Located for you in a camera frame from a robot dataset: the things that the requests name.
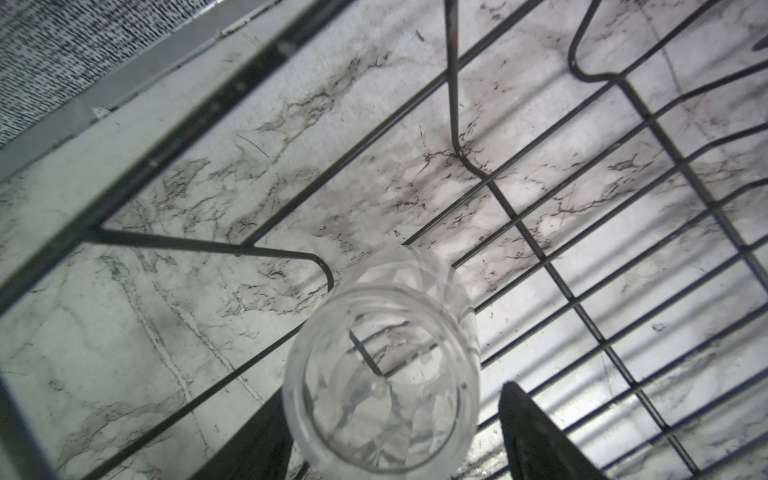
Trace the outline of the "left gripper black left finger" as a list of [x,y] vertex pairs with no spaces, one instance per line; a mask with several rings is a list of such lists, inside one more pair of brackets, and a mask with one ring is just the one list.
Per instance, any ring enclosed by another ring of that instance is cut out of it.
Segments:
[[192,479],[285,479],[292,447],[278,390]]

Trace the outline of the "black wire dish rack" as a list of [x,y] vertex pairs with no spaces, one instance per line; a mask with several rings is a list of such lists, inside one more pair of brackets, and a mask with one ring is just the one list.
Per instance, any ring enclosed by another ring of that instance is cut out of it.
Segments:
[[442,3],[360,1],[106,222],[309,260],[87,243],[3,317],[55,475],[190,477],[279,388],[318,262],[411,243],[477,309],[454,478],[508,476],[508,381],[611,478],[766,477],[766,3],[458,12],[456,116]]

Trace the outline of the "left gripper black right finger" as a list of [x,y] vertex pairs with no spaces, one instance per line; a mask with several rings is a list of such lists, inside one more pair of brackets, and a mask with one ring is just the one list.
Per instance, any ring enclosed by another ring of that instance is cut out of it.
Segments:
[[517,383],[503,385],[498,415],[514,479],[605,477]]

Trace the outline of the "clear glass tumbler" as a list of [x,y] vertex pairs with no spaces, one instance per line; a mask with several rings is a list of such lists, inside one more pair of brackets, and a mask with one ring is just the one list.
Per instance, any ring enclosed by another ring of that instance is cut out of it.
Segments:
[[350,268],[293,342],[282,398],[323,479],[451,477],[480,409],[477,321],[457,271],[413,246]]

